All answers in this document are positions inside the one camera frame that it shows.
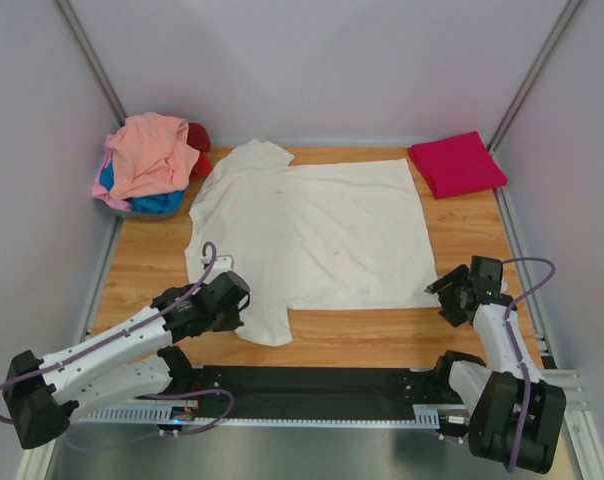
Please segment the white t shirt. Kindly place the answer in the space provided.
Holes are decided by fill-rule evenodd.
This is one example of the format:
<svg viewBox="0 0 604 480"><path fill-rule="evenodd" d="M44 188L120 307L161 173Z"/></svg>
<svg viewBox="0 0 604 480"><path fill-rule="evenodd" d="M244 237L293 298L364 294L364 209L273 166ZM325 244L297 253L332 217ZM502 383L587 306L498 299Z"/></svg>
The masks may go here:
<svg viewBox="0 0 604 480"><path fill-rule="evenodd" d="M436 279L421 201L405 159L295 165L253 140L221 159L191 205L191 280L212 242L250 288L240 338L292 341L292 310L433 308Z"/></svg>

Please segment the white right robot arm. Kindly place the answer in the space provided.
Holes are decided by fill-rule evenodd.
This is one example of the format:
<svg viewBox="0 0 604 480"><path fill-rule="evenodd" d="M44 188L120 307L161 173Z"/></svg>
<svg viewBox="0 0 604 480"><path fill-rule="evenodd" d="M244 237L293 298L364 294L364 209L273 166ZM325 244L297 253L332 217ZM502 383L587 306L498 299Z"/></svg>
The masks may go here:
<svg viewBox="0 0 604 480"><path fill-rule="evenodd" d="M552 466L566 409L564 391L536 367L519 330L517 299L503 289L504 263L474 256L426 287L452 326L469 323L486 358L448 351L438 359L434 395L462 400L470 414L472 455L545 474Z"/></svg>

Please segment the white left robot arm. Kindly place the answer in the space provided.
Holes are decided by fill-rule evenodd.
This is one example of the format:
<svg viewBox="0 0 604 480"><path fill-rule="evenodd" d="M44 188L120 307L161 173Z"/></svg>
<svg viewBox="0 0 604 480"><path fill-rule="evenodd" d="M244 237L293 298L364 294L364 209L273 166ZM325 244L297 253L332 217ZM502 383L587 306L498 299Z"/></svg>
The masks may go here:
<svg viewBox="0 0 604 480"><path fill-rule="evenodd" d="M128 320L66 351L15 356L2 397L21 447L40 447L72 422L124 400L185 399L196 382L178 342L239 328L249 302L248 284L222 272L201 285L165 290Z"/></svg>

